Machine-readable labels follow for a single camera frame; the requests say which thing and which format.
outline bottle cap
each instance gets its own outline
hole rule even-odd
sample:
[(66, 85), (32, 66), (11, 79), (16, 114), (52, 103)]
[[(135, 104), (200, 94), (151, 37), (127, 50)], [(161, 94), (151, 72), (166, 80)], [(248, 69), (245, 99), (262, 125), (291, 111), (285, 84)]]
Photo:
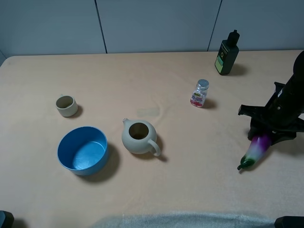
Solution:
[(200, 86), (201, 89), (208, 89), (209, 88), (209, 82), (205, 79), (200, 79), (198, 81), (198, 86)]
[(249, 168), (251, 166), (254, 165), (254, 161), (253, 160), (248, 160), (248, 161), (241, 161), (241, 164), (237, 167), (237, 170), (241, 170), (241, 169), (246, 169)]
[(237, 30), (234, 30), (233, 32), (229, 33), (228, 39), (227, 39), (227, 46), (234, 47), (237, 45), (239, 39), (239, 34)]

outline jar lid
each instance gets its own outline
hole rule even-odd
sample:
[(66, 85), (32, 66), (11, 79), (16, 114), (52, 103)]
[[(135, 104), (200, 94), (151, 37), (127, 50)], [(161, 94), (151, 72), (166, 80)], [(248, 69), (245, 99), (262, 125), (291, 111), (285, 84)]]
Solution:
[(208, 89), (208, 87), (209, 87), (209, 82), (208, 82), (207, 80), (205, 80), (205, 79), (200, 79), (200, 80), (198, 81), (198, 85), (199, 85), (200, 87), (202, 87), (202, 89)]

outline teapot spout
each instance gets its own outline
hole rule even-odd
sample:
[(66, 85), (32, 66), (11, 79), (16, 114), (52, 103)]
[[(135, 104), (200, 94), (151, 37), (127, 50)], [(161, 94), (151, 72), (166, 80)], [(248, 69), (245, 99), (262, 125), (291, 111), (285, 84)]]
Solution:
[(124, 126), (125, 126), (125, 124), (126, 124), (127, 122), (129, 122), (129, 121), (130, 121), (129, 119), (124, 118), (124, 119), (123, 119), (123, 124), (124, 124)]

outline cup rim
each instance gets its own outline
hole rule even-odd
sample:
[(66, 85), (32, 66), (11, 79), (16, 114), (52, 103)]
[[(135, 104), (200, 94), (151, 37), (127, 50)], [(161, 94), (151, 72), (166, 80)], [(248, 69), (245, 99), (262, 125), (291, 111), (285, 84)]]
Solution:
[(59, 145), (61, 144), (62, 140), (63, 140), (69, 133), (71, 133), (72, 131), (77, 130), (77, 129), (80, 129), (80, 128), (83, 128), (83, 127), (90, 127), (90, 128), (95, 128), (95, 129), (99, 130), (99, 131), (103, 134), (103, 136), (104, 136), (104, 138), (105, 138), (105, 142), (106, 142), (104, 151), (106, 152), (107, 149), (108, 149), (108, 139), (106, 138), (105, 133), (103, 133), (103, 132), (102, 132), (100, 129), (98, 129), (97, 127), (93, 127), (93, 126), (81, 126), (81, 127), (74, 128), (73, 130), (69, 131), (68, 133), (66, 133), (66, 134), (62, 137), (62, 139), (60, 140), (60, 142), (58, 143), (58, 146), (57, 146), (57, 159), (58, 159), (59, 163), (60, 163), (63, 167), (65, 167), (66, 169), (68, 169), (68, 170), (73, 170), (73, 171), (88, 170), (88, 169), (92, 168), (94, 165), (97, 164), (97, 163), (96, 163), (96, 164), (94, 164), (94, 165), (92, 165), (92, 166), (90, 166), (90, 167), (88, 167), (88, 168), (85, 168), (85, 169), (71, 169), (71, 168), (65, 166), (64, 164), (62, 164), (61, 161), (60, 161), (60, 159), (59, 159), (59, 156), (58, 156), (58, 149), (59, 149)]
[[(57, 101), (58, 101), (60, 98), (65, 97), (65, 96), (68, 96), (68, 97), (72, 98), (72, 99), (73, 99), (73, 102), (72, 102), (72, 104), (71, 104), (71, 105), (69, 105), (69, 106), (68, 106), (68, 107), (66, 107), (66, 108), (59, 108), (59, 107), (57, 106)], [(74, 97), (69, 96), (69, 95), (63, 95), (63, 96), (59, 97), (59, 98), (56, 100), (55, 105), (56, 105), (56, 108), (57, 108), (57, 109), (60, 109), (60, 110), (65, 110), (65, 109), (70, 108), (70, 107), (71, 107), (71, 106), (72, 106), (74, 103), (75, 103), (75, 99), (74, 99)]]

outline gray cloth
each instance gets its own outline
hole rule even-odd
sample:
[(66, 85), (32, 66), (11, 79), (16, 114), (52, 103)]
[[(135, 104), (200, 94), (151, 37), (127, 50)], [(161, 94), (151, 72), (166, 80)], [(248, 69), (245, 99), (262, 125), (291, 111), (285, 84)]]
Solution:
[(183, 212), (108, 217), (91, 228), (274, 228), (274, 222), (245, 215)]

